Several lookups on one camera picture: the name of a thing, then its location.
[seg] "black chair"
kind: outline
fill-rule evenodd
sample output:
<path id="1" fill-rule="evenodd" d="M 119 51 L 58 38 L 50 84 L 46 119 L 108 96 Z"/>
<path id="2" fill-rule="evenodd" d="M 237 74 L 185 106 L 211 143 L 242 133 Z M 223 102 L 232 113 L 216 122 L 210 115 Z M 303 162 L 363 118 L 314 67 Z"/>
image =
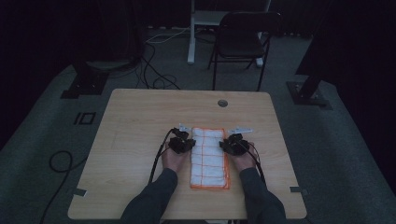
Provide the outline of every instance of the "black chair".
<path id="1" fill-rule="evenodd" d="M 216 33 L 215 46 L 207 67 L 210 69 L 210 65 L 215 64 L 212 90 L 216 87 L 218 63 L 249 62 L 246 68 L 248 69 L 256 58 L 263 58 L 257 87 L 257 91 L 259 91 L 270 48 L 270 39 L 278 33 L 280 23 L 281 16 L 277 12 L 236 11 L 227 13 L 221 19 Z M 259 32 L 263 34 L 263 43 L 258 36 Z"/>

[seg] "folded towel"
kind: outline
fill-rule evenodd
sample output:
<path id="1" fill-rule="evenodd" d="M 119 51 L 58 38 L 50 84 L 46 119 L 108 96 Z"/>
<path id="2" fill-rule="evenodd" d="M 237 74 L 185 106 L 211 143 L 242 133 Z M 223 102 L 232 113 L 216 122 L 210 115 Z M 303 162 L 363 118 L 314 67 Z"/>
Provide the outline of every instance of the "folded towel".
<path id="1" fill-rule="evenodd" d="M 227 155 L 219 146 L 224 136 L 223 129 L 192 129 L 192 138 L 196 141 L 191 151 L 192 188 L 230 188 Z"/>

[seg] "person's left hand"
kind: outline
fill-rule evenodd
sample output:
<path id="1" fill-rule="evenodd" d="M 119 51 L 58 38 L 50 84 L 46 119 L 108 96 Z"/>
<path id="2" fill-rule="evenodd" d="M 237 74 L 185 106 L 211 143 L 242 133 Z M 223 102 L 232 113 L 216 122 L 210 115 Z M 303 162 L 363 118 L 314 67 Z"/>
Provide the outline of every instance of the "person's left hand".
<path id="1" fill-rule="evenodd" d="M 169 168 L 177 173 L 181 170 L 184 161 L 189 157 L 189 155 L 190 152 L 177 154 L 172 150 L 172 148 L 167 149 L 162 155 L 163 169 Z"/>

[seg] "hand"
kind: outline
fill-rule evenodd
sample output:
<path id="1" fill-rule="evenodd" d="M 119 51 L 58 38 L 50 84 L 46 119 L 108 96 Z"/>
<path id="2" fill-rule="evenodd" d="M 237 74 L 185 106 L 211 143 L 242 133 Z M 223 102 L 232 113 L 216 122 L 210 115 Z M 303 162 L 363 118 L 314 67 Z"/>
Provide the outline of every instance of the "hand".
<path id="1" fill-rule="evenodd" d="M 252 145 L 253 143 L 249 143 L 249 148 L 248 151 L 256 157 L 257 160 L 257 155 L 254 152 L 254 148 Z M 238 170 L 238 173 L 241 173 L 241 171 L 251 168 L 251 167 L 256 167 L 256 162 L 251 158 L 251 156 L 246 152 L 241 156 L 232 156 L 230 155 L 231 160 L 235 164 L 236 170 Z"/>
<path id="2" fill-rule="evenodd" d="M 163 169 L 169 168 L 177 173 L 181 170 L 189 155 L 190 152 L 177 154 L 172 148 L 167 149 L 162 155 Z"/>

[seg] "gray carpet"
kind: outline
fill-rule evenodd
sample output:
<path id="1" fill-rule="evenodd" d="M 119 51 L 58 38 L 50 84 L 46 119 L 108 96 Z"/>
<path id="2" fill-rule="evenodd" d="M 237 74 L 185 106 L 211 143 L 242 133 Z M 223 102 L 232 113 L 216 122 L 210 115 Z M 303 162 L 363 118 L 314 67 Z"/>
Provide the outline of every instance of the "gray carpet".
<path id="1" fill-rule="evenodd" d="M 213 40 L 212 35 L 200 34 L 199 37 Z M 295 174 L 306 191 L 307 219 L 290 220 L 290 223 L 396 223 L 395 196 L 335 87 L 325 82 L 319 86 L 333 110 L 295 105 L 291 100 L 286 81 L 306 79 L 294 73 L 309 43 L 310 40 L 300 37 L 274 38 L 262 84 L 262 91 L 272 96 Z M 212 45 L 197 42 L 194 65 L 187 64 L 188 45 L 189 39 L 184 35 L 153 44 L 156 53 L 151 64 L 163 75 L 176 77 L 182 90 L 210 90 L 212 70 L 206 67 Z M 148 59 L 151 52 L 152 49 L 147 48 L 145 58 Z M 244 66 L 221 64 L 217 90 L 254 91 L 260 69 L 252 66 L 245 70 Z M 68 150 L 73 154 L 74 164 L 87 157 L 111 92 L 116 88 L 145 88 L 138 81 L 139 72 L 138 68 L 112 73 L 102 95 L 85 95 L 76 100 L 60 99 L 75 76 L 71 66 L 53 79 L 0 151 L 1 224 L 40 222 L 46 205 L 65 176 L 51 171 L 50 156 L 58 150 Z M 151 84 L 156 75 L 148 70 L 147 78 Z M 92 112 L 96 113 L 92 125 L 75 124 L 78 113 Z M 53 164 L 65 169 L 68 158 L 60 155 Z M 82 169 L 83 166 L 79 166 L 70 172 L 48 210 L 45 223 L 119 223 L 117 220 L 68 218 L 68 206 Z"/>

